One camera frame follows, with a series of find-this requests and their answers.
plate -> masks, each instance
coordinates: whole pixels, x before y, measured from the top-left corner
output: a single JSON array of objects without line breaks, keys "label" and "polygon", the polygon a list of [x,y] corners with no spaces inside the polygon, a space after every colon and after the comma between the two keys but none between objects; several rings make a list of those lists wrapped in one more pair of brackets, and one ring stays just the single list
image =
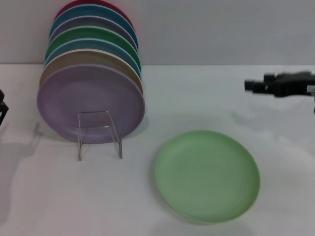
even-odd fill
[{"label": "plate", "polygon": [[76,49],[97,49],[112,53],[126,61],[136,71],[137,75],[141,78],[140,69],[129,53],[127,53],[124,49],[122,49],[121,47],[117,46],[114,43],[95,38],[80,38],[71,40],[69,42],[64,43],[63,45],[60,45],[49,55],[45,62],[45,66],[55,57]]},{"label": "plate", "polygon": [[141,69],[141,62],[137,54],[137,51],[125,38],[123,38],[119,34],[109,29],[105,29],[105,28],[97,27],[97,26],[74,27],[59,34],[49,44],[48,49],[46,51],[45,60],[47,60],[48,56],[60,45],[74,39],[79,39],[79,38],[98,38],[98,39],[112,42],[120,46],[121,48],[125,49],[132,56],[132,58],[137,62],[137,65]]},{"label": "plate", "polygon": [[134,32],[133,27],[121,14],[117,13],[116,11],[108,7],[100,6],[100,5],[93,5],[93,4],[75,6],[63,12],[54,21],[51,27],[49,36],[51,36],[53,31],[63,22],[70,20],[74,17],[78,17],[78,16],[99,16],[99,17],[103,17],[103,18],[116,22],[118,25],[122,26],[131,35],[131,37],[133,38],[134,42],[137,45],[137,48],[139,47],[138,39]]},{"label": "plate", "polygon": [[[77,142],[80,112],[109,111],[118,136],[124,138],[141,123],[145,104],[139,88],[109,66],[77,64],[56,71],[39,89],[38,110],[61,136]],[[104,117],[86,120],[85,127],[104,125]],[[110,132],[89,129],[84,143],[110,143]]]},{"label": "plate", "polygon": [[96,5],[101,5],[101,6],[106,6],[110,9],[113,9],[114,11],[118,12],[119,14],[121,14],[133,27],[131,20],[128,18],[128,16],[126,14],[124,14],[123,11],[121,11],[118,7],[114,6],[113,4],[110,4],[108,2],[105,1],[101,1],[101,0],[77,0],[77,1],[73,1],[68,3],[66,6],[64,6],[55,16],[55,19],[61,15],[64,11],[67,11],[68,9],[74,7],[74,6],[78,6],[78,5],[82,5],[82,4],[96,4]]},{"label": "plate", "polygon": [[157,188],[186,218],[207,223],[234,219],[255,202],[259,171],[249,152],[232,138],[193,131],[167,143],[155,166]]},{"label": "plate", "polygon": [[139,76],[127,62],[114,54],[95,49],[78,49],[59,55],[46,65],[40,77],[39,86],[42,86],[55,71],[66,66],[84,63],[100,64],[115,68],[127,75],[143,92]]},{"label": "plate", "polygon": [[99,26],[99,27],[112,30],[113,32],[124,37],[134,47],[134,49],[138,51],[138,48],[133,38],[123,27],[121,27],[120,25],[118,25],[117,23],[111,20],[98,17],[98,16],[79,16],[79,17],[72,18],[66,22],[63,22],[54,30],[54,32],[49,38],[49,42],[51,42],[54,38],[56,38],[62,32],[70,28],[74,28],[78,26]]}]

teal plate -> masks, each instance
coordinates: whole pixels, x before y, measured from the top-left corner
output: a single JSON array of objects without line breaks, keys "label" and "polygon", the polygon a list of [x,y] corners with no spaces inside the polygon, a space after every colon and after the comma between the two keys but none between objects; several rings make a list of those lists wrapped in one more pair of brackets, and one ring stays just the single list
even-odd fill
[{"label": "teal plate", "polygon": [[51,54],[46,59],[44,66],[46,66],[50,61],[52,61],[59,55],[76,49],[97,49],[112,53],[126,61],[137,72],[138,76],[141,79],[140,68],[138,67],[136,61],[126,50],[119,47],[115,43],[97,38],[79,38],[60,45],[51,52]]},{"label": "teal plate", "polygon": [[212,131],[193,131],[167,143],[158,154],[155,177],[158,190],[175,211],[206,223],[242,215],[260,187],[249,152]]},{"label": "teal plate", "polygon": [[48,46],[46,51],[45,60],[47,60],[48,56],[59,46],[64,43],[67,43],[71,40],[79,39],[79,38],[96,38],[109,41],[111,43],[116,44],[117,46],[123,48],[126,52],[128,52],[132,58],[137,62],[141,70],[141,62],[138,56],[137,51],[133,48],[133,46],[121,35],[113,32],[109,29],[97,27],[97,26],[79,26],[68,29],[61,34],[59,34],[54,40],[52,40]]}]

clear plastic stand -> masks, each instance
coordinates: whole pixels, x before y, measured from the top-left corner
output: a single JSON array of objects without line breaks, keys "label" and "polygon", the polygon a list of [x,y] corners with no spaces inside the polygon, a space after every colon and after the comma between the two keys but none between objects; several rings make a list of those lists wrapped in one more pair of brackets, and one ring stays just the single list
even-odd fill
[{"label": "clear plastic stand", "polygon": [[79,127],[77,129],[78,146],[79,146],[79,161],[82,161],[82,145],[84,142],[84,136],[89,132],[98,132],[98,134],[104,134],[109,132],[116,151],[120,159],[123,158],[122,153],[122,140],[118,137],[112,116],[108,111],[106,112],[80,112],[78,114]]}]

green plate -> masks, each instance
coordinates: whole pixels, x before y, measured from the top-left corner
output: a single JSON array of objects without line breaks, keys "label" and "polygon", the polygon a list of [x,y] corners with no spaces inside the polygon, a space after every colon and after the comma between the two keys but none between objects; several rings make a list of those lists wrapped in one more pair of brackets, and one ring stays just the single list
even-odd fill
[{"label": "green plate", "polygon": [[157,188],[179,214],[199,222],[234,219],[256,200],[260,178],[249,152],[211,131],[183,134],[159,152]]},{"label": "green plate", "polygon": [[109,29],[97,26],[79,26],[62,32],[49,44],[46,51],[45,60],[57,47],[78,38],[98,38],[112,42],[125,49],[133,57],[141,69],[141,62],[136,50],[124,37]]}]

stack of plates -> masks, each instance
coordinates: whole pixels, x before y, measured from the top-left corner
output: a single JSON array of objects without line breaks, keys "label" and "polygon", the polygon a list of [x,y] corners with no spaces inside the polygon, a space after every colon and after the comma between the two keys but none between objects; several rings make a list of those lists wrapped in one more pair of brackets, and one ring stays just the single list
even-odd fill
[{"label": "stack of plates", "polygon": [[[73,141],[80,112],[109,111],[120,138],[141,123],[145,103],[138,40],[121,10],[101,0],[76,0],[58,12],[50,30],[37,105],[47,124]],[[98,119],[87,122],[88,127],[100,123]],[[84,137],[85,143],[111,141],[104,132]]]}]

